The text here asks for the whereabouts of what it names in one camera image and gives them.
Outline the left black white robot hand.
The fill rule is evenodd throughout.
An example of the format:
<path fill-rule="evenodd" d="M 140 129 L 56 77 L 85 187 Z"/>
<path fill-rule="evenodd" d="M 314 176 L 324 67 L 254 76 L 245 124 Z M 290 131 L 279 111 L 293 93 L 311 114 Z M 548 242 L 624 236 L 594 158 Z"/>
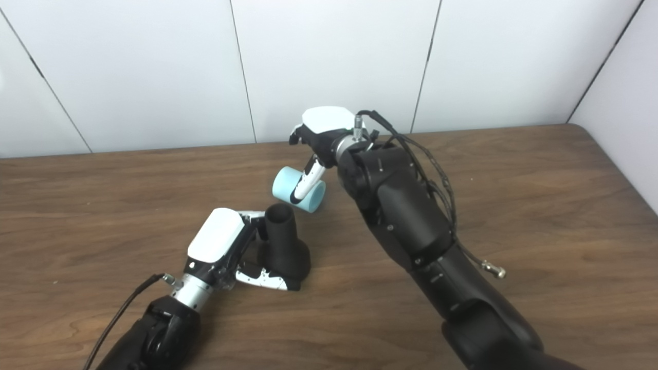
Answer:
<path fill-rule="evenodd" d="M 310 273 L 292 208 L 213 209 L 187 250 L 176 297 L 230 290 L 235 284 L 298 292 Z"/>

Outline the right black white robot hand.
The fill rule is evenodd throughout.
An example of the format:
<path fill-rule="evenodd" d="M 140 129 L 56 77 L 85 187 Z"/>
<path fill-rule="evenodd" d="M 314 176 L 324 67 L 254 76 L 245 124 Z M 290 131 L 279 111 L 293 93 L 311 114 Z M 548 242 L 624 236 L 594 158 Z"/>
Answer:
<path fill-rule="evenodd" d="M 289 145 L 303 143 L 313 151 L 290 194 L 292 204 L 301 203 L 324 172 L 338 165 L 342 153 L 360 141 L 363 141 L 362 119 L 357 119 L 347 108 L 308 108 L 288 139 Z"/>

